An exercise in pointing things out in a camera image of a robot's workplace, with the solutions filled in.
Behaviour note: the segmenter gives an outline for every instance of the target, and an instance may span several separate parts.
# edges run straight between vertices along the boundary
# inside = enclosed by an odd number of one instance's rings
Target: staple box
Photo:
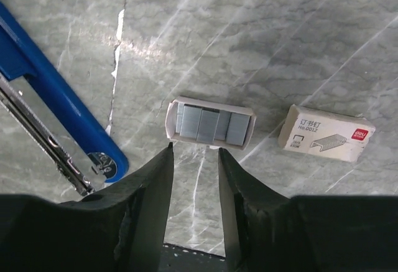
[[[374,131],[365,118],[292,105],[278,142],[286,151],[355,162]]]

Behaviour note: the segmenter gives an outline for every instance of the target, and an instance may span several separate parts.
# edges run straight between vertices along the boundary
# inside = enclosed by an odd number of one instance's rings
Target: white cardboard box
[[[278,142],[286,151],[355,162],[375,130],[365,118],[292,105]]]
[[[208,101],[203,101],[203,100],[187,98],[184,96],[179,96],[169,103],[169,107],[167,108],[166,119],[165,119],[165,128],[166,128],[167,138],[169,138],[173,141],[185,141],[186,143],[203,144],[203,143],[199,143],[195,139],[182,137],[178,133],[175,132],[175,127],[177,124],[178,103],[182,103],[184,105],[187,104],[187,105],[199,106],[199,107],[204,107],[204,108],[225,110],[225,111],[228,111],[231,113],[239,113],[242,115],[250,116],[248,129],[246,131],[246,136],[245,136],[242,146],[228,144],[225,141],[221,141],[221,140],[214,140],[214,143],[212,144],[212,146],[218,146],[221,148],[227,148],[227,149],[233,148],[233,149],[241,149],[241,150],[244,150],[248,146],[251,136],[253,134],[254,124],[256,123],[256,115],[254,114],[254,112],[251,108],[226,105],[226,104],[221,104],[221,103],[213,103],[213,102],[208,102]]]

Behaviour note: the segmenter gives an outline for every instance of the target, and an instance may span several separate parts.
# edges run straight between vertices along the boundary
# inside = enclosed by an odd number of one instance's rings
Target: stapler
[[[24,77],[91,159],[105,182],[120,180],[129,168],[127,157],[109,137],[75,92],[0,2],[0,102],[56,164],[57,169],[86,196],[95,191],[73,164],[50,130],[33,113],[9,82]]]

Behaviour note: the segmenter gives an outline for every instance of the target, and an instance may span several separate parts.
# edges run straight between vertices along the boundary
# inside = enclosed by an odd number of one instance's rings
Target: gray marble countertop
[[[166,147],[176,96],[251,107],[251,174],[286,196],[396,194],[398,0],[1,0],[129,158]],[[22,80],[12,83],[78,164],[85,158]],[[291,104],[364,116],[376,134],[354,164],[281,150]],[[79,199],[0,110],[0,192]],[[103,179],[96,179],[100,186]],[[217,151],[175,145],[165,240],[222,255]]]

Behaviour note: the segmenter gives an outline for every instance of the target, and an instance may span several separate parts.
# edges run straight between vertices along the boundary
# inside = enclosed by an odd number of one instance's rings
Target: marble vein
[[[114,70],[111,72],[111,75],[113,77],[111,110],[109,112],[108,125],[105,128],[105,131],[107,132],[108,135],[111,134],[111,129],[112,129],[114,98],[116,94],[116,84],[118,81],[118,69],[119,69],[119,59],[120,59],[120,46],[122,43],[123,22],[124,22],[124,9],[122,9],[118,14],[118,28],[116,29],[116,39],[118,40],[118,44],[114,51]]]
[[[329,186],[329,188],[325,191],[325,193],[331,191],[334,187],[336,187],[336,185],[338,183],[340,183],[341,180],[343,180],[345,177],[348,177],[359,165],[361,164],[357,164],[354,166],[354,168],[352,168],[352,170],[350,170],[349,172],[347,172],[345,175],[343,175],[342,177],[340,177],[334,184],[332,184],[331,186]]]
[[[323,0],[323,1],[319,4],[319,6],[318,6],[307,18],[305,18],[305,20],[293,31],[292,35],[290,35],[289,37],[290,37],[290,38],[294,37],[294,36],[297,34],[297,32],[301,29],[301,27],[303,27],[304,24],[307,23],[307,22],[312,18],[312,16],[315,15],[315,13],[318,12],[319,9],[320,9],[327,1],[328,1],[328,0]],[[264,66],[260,67],[260,68],[259,68],[258,70],[256,70],[256,71],[254,71],[254,72],[250,75],[250,77],[243,83],[243,85],[248,84],[248,83],[250,82],[250,80],[252,80],[253,77],[256,76],[257,73],[258,73],[261,69],[263,69],[264,67],[265,67],[265,69],[266,69],[266,68],[268,67],[268,65],[270,64],[271,60],[272,60],[272,59],[285,47],[285,45],[286,45],[286,44],[281,45],[281,46],[279,47],[279,49],[277,49],[277,50],[275,51],[275,53],[271,55],[271,57],[267,60],[267,62],[264,64]],[[234,85],[237,85],[241,78],[242,78],[242,77],[239,77],[238,79],[236,79],[235,82],[234,82]]]

